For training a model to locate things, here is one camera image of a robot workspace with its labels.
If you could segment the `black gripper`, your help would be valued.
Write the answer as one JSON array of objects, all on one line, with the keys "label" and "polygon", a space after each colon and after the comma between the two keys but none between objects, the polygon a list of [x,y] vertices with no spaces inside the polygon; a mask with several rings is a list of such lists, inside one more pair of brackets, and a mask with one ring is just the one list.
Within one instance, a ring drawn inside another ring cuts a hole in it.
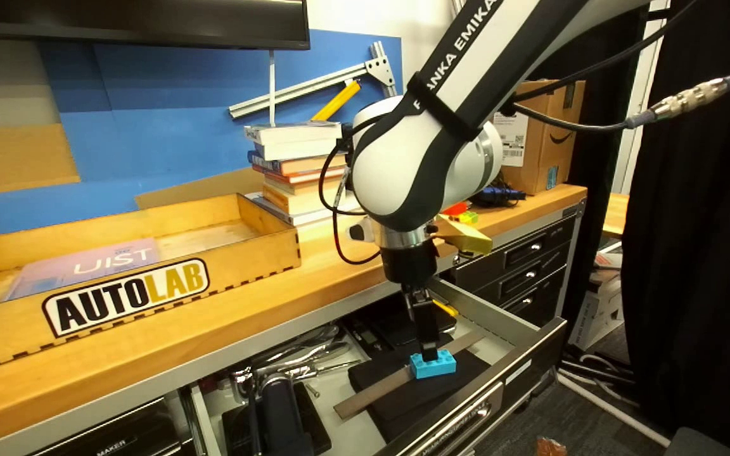
[{"label": "black gripper", "polygon": [[433,343],[441,348],[438,310],[431,305],[428,278],[437,273],[437,249],[384,249],[387,275],[402,286],[409,315],[417,324],[423,360],[433,360]]}]

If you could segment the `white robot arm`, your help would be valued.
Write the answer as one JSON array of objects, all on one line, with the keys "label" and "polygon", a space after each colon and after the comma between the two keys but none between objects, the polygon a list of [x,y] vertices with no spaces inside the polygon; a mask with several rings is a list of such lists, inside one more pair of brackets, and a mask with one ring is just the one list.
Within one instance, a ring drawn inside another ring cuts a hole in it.
[{"label": "white robot arm", "polygon": [[649,0],[466,0],[402,98],[355,137],[354,193],[378,224],[387,275],[403,286],[421,355],[437,358],[426,226],[480,193],[503,161],[490,117],[558,49]]}]

